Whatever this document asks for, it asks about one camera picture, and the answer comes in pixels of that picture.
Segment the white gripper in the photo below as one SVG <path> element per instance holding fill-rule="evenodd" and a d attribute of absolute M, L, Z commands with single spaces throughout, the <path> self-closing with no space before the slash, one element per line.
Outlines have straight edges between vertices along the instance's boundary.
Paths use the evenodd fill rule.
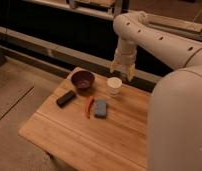
<path fill-rule="evenodd" d="M 119 66 L 127 74 L 128 81 L 135 76 L 136 45 L 122 38 L 118 39 L 114 60 L 110 64 L 110 73 L 113 73 Z"/>

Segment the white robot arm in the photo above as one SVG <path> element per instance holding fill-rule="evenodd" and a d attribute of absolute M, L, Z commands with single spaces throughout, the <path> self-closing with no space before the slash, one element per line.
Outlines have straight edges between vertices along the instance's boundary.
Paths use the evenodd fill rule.
<path fill-rule="evenodd" d="M 202 43 L 149 28 L 145 12 L 118 15 L 110 69 L 135 75 L 142 47 L 173 69 L 155 86 L 148 110 L 148 171 L 202 171 Z"/>

